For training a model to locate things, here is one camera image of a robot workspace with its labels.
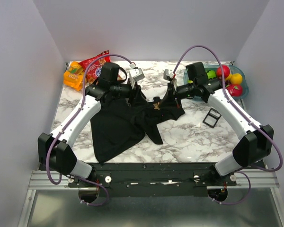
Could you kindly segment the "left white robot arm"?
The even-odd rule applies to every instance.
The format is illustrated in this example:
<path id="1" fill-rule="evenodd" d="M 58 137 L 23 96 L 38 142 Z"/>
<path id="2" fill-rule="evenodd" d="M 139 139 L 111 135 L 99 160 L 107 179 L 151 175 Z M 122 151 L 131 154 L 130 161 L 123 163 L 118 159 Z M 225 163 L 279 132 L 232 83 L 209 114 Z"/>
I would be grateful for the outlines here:
<path id="1" fill-rule="evenodd" d="M 122 84 L 117 81 L 119 70 L 119 65 L 105 63 L 97 82 L 83 91 L 81 100 L 70 115 L 50 134 L 42 133 L 38 137 L 39 162 L 45 166 L 51 183 L 60 183 L 52 178 L 51 170 L 60 175 L 79 177 L 86 187 L 95 183 L 92 166 L 77 159 L 72 147 L 86 124 L 101 110 L 101 104 L 108 95 L 129 98 L 137 90 L 137 82 L 144 78 L 142 69 L 130 63 L 128 83 Z"/>

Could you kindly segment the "black t-shirt garment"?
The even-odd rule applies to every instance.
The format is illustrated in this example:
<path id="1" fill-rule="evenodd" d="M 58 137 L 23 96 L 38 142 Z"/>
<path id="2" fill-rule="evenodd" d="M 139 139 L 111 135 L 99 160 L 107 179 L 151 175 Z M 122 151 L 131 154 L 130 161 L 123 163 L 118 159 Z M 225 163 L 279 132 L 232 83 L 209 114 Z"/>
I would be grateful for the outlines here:
<path id="1" fill-rule="evenodd" d="M 107 99 L 101 110 L 91 118 L 93 149 L 96 160 L 107 162 L 135 146 L 145 136 L 154 144 L 162 145 L 157 125 L 167 120 L 177 120 L 185 111 L 177 107 L 160 107 L 154 110 L 152 102 L 129 106 L 124 98 Z"/>

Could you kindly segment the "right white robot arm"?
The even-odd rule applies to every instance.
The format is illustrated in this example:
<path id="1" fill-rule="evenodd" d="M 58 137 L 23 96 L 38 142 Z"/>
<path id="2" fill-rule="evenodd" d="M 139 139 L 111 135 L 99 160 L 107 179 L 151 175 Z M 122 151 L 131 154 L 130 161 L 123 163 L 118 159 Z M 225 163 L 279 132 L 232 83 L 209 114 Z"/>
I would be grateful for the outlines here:
<path id="1" fill-rule="evenodd" d="M 247 167 L 271 153 L 274 130 L 270 125 L 263 126 L 248 115 L 242 107 L 223 90 L 223 83 L 217 79 L 209 79 L 201 62 L 186 67 L 192 83 L 177 85 L 175 73 L 166 69 L 163 78 L 168 81 L 168 90 L 160 102 L 163 107 L 166 102 L 173 102 L 180 107 L 180 100 L 198 96 L 214 108 L 233 128 L 239 143 L 232 153 L 215 163 L 208 174 L 209 182 L 220 185 L 226 175 Z"/>

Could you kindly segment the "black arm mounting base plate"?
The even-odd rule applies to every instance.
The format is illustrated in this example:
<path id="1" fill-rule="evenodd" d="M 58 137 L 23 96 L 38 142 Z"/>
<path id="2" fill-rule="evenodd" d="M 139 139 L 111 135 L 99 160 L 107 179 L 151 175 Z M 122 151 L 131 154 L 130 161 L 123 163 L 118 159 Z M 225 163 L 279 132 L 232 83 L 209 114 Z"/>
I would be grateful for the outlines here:
<path id="1" fill-rule="evenodd" d="M 224 200 L 227 190 L 249 185 L 265 186 L 268 177 L 257 169 L 226 176 L 210 176 L 212 163 L 91 163 L 89 182 L 50 167 L 68 176 L 66 188 L 77 189 L 87 199 L 113 197 L 213 196 Z"/>

